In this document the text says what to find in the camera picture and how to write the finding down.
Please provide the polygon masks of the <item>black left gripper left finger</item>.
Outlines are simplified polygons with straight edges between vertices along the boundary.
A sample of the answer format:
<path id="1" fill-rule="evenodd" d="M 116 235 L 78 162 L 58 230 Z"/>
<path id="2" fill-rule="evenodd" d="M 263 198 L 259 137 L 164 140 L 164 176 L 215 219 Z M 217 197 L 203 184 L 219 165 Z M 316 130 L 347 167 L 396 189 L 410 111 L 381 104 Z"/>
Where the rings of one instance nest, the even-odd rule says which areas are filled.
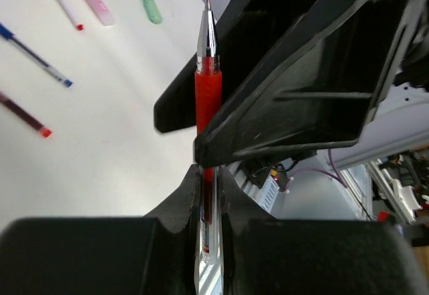
<path id="1" fill-rule="evenodd" d="M 1 232 L 2 294 L 195 294 L 198 166 L 142 217 L 23 218 Z"/>

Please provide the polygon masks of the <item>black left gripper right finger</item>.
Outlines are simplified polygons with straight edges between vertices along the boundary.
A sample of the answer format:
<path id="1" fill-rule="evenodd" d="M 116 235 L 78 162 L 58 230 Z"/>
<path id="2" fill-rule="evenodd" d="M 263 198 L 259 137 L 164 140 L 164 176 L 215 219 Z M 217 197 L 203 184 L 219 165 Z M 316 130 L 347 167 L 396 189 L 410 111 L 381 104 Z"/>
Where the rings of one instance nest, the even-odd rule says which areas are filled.
<path id="1" fill-rule="evenodd" d="M 410 244 L 388 223 L 281 220 L 219 170 L 224 294 L 427 294 Z"/>

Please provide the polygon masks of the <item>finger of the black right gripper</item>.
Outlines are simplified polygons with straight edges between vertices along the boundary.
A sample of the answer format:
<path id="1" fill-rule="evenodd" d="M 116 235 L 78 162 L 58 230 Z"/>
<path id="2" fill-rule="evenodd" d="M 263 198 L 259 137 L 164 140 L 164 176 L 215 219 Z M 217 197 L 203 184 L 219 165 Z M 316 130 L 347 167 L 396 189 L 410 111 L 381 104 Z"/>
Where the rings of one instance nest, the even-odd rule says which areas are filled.
<path id="1" fill-rule="evenodd" d="M 288 24 L 194 142 L 205 168 L 343 148 L 400 70 L 419 0 L 276 0 Z"/>
<path id="2" fill-rule="evenodd" d="M 206 8 L 195 55 L 154 106 L 162 133 L 226 121 L 275 72 L 307 58 L 331 0 L 230 0 L 219 20 Z"/>

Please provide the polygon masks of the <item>red gel pen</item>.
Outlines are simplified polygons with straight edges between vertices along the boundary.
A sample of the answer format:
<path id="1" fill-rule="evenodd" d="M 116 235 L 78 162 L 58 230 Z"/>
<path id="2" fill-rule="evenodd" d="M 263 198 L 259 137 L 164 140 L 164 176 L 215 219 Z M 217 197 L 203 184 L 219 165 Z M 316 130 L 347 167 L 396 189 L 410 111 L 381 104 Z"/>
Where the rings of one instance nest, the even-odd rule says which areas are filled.
<path id="1" fill-rule="evenodd" d="M 196 51 L 194 73 L 196 97 L 196 130 L 201 134 L 221 107 L 222 72 L 215 17 L 210 0 L 205 1 Z M 202 199 L 200 203 L 200 233 L 202 258 L 212 265 L 218 257 L 218 206 L 216 168 L 200 168 Z"/>

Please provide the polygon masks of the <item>green highlighter pen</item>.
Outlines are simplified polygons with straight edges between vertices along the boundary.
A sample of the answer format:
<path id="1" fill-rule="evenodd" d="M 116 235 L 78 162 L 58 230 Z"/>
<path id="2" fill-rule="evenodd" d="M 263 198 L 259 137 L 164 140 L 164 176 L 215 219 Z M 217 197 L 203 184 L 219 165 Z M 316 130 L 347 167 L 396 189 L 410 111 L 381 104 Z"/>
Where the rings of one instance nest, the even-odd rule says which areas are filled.
<path id="1" fill-rule="evenodd" d="M 141 0 L 143 8 L 145 9 L 147 18 L 154 24 L 161 24 L 163 22 L 162 15 L 154 0 Z"/>

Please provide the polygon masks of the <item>red marker pen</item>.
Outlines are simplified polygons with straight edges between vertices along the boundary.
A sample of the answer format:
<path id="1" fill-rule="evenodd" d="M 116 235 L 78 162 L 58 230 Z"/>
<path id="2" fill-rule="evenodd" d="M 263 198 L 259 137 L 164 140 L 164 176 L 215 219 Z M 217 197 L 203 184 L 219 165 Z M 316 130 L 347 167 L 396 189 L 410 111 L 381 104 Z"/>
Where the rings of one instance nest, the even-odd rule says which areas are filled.
<path id="1" fill-rule="evenodd" d="M 18 116 L 26 124 L 28 124 L 33 130 L 37 131 L 42 137 L 47 138 L 52 134 L 50 129 L 39 122 L 35 117 L 30 115 L 25 109 L 11 100 L 3 92 L 1 92 L 1 104 L 13 114 Z"/>

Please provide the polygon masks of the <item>blue ballpoint pen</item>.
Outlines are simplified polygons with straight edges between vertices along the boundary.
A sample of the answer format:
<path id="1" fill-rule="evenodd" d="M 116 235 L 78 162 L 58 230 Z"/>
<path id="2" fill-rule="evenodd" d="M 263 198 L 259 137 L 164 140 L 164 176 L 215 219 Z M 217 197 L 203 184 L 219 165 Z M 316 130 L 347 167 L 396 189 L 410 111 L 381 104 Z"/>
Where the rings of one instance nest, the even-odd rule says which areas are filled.
<path id="1" fill-rule="evenodd" d="M 21 50 L 24 54 L 29 56 L 34 60 L 43 70 L 45 70 L 50 76 L 56 79 L 66 88 L 69 88 L 73 85 L 73 82 L 63 75 L 60 71 L 54 68 L 51 64 L 46 62 L 41 56 L 36 54 L 31 48 L 27 47 L 23 42 L 15 37 L 15 34 L 7 29 L 3 24 L 1 24 L 1 37 L 7 42 L 12 43 L 16 48 Z"/>

